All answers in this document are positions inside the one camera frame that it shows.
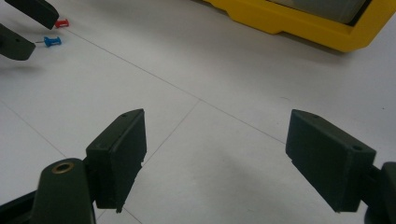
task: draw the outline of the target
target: white tabletop surface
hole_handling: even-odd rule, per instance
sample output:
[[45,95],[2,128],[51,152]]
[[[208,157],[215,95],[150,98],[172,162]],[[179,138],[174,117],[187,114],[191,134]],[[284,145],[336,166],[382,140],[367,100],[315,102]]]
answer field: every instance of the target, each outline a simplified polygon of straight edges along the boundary
[[98,223],[363,223],[336,214],[285,153],[290,111],[318,114],[396,161],[396,17],[343,54],[268,35],[200,0],[49,1],[48,30],[0,2],[0,23],[37,44],[0,56],[0,203],[42,169],[85,157],[119,114],[144,108],[148,154],[124,211]]

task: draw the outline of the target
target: yellow tray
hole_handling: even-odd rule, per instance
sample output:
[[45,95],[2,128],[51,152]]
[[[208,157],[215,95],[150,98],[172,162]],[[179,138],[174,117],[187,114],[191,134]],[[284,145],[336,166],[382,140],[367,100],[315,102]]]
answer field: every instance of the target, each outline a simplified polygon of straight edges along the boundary
[[396,10],[396,0],[372,0],[354,26],[266,0],[205,0],[232,20],[269,34],[286,32],[349,52],[368,46]]

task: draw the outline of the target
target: yellow container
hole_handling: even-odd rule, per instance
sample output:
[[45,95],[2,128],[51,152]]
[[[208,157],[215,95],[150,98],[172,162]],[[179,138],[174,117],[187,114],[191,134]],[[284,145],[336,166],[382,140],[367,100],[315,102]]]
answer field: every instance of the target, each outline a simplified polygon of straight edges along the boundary
[[286,32],[343,52],[367,47],[396,11],[396,0],[371,0],[350,26],[266,0],[205,1],[266,33]]

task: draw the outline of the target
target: yellow plastic bin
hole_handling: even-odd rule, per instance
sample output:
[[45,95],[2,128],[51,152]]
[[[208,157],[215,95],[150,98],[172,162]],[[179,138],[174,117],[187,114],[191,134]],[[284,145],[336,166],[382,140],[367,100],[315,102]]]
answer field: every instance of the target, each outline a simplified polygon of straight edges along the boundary
[[227,11],[234,21],[266,33],[274,35],[286,32],[343,52],[368,46],[396,11],[396,0],[369,0],[366,9],[351,25],[344,23],[350,20],[350,15],[341,20],[332,20],[301,8],[293,8],[293,5],[285,6],[285,3],[281,5],[266,0],[205,1]]

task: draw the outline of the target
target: bolt hole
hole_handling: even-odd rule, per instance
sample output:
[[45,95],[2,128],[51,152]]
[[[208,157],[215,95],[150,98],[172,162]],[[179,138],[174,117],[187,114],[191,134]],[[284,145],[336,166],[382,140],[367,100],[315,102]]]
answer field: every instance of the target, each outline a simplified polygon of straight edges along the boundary
[[355,150],[357,150],[357,151],[362,151],[362,150],[363,150],[363,148],[358,147],[358,146],[353,146],[353,149],[355,149]]
[[74,167],[73,162],[63,162],[52,168],[52,172],[56,175],[69,172]]

